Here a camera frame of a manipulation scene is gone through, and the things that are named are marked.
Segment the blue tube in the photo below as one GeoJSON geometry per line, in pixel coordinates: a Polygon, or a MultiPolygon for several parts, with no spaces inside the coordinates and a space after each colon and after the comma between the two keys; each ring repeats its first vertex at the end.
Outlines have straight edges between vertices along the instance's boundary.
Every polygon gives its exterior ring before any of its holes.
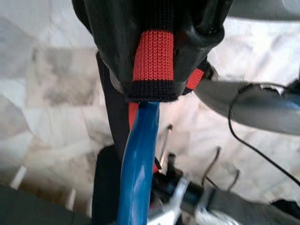
{"type": "Polygon", "coordinates": [[[159,103],[140,103],[122,163],[117,225],[146,225],[159,103]]]}

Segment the red knit band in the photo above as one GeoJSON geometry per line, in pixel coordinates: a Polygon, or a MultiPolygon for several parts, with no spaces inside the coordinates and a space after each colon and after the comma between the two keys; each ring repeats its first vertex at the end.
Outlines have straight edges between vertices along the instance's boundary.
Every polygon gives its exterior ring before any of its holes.
{"type": "Polygon", "coordinates": [[[200,82],[201,78],[203,77],[204,72],[200,69],[195,69],[191,76],[188,78],[187,81],[187,88],[193,90],[197,87],[198,83],[200,82]]]}
{"type": "Polygon", "coordinates": [[[136,50],[133,81],[173,80],[173,34],[149,30],[141,35],[136,50]]]}

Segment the blue bicycle frame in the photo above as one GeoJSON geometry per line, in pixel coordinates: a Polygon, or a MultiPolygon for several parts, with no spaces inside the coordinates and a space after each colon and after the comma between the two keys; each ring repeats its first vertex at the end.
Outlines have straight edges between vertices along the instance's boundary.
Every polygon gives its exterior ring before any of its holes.
{"type": "Polygon", "coordinates": [[[140,103],[125,147],[117,225],[146,225],[158,133],[159,103],[140,103]]]}

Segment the marble floor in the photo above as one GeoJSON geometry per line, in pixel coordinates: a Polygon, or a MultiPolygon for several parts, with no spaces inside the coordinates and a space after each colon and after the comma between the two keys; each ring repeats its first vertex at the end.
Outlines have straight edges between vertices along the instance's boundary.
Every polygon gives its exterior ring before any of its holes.
{"type": "MultiPolygon", "coordinates": [[[[63,204],[76,190],[75,210],[84,211],[93,190],[96,155],[111,144],[104,95],[91,35],[68,0],[21,0],[0,4],[4,29],[0,61],[0,182],[8,184],[27,167],[20,188],[63,204]]],[[[229,18],[223,42],[209,61],[221,80],[288,84],[299,74],[300,23],[229,18]]],[[[193,93],[161,104],[157,153],[164,129],[174,126],[168,149],[177,166],[201,181],[216,146],[220,159],[210,178],[232,191],[269,202],[284,197],[300,203],[300,189],[281,172],[231,136],[226,118],[193,93]]],[[[237,133],[300,179],[300,137],[239,124],[237,133]]]]}

